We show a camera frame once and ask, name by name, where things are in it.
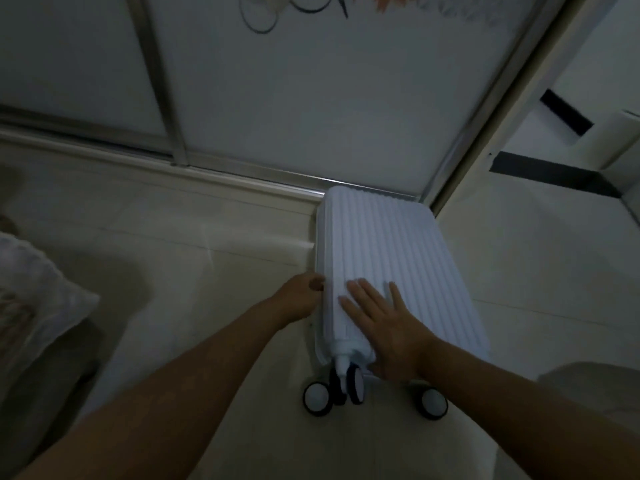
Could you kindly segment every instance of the right hand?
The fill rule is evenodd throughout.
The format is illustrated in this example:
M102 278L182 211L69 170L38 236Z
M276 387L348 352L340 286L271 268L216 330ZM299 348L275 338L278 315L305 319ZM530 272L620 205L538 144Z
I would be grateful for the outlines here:
M376 351L369 370L393 382L420 378L422 356L439 339L407 310L396 284L389 283L393 306L364 278L347 282L347 290L360 307L346 296L340 305Z

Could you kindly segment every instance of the left hand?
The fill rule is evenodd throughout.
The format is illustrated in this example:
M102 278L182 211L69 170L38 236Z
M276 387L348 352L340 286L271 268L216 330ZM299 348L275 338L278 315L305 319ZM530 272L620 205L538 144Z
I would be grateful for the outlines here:
M308 317L322 299L324 276L308 271L297 274L268 298L282 319L282 327Z

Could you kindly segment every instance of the frosted glass panel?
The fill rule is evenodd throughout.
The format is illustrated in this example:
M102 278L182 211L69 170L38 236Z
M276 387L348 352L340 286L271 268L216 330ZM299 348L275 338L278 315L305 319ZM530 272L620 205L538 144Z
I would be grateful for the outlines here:
M535 0L289 5L267 35L239 0L150 1L189 149L420 193Z
M164 136L125 0L2 0L0 104Z

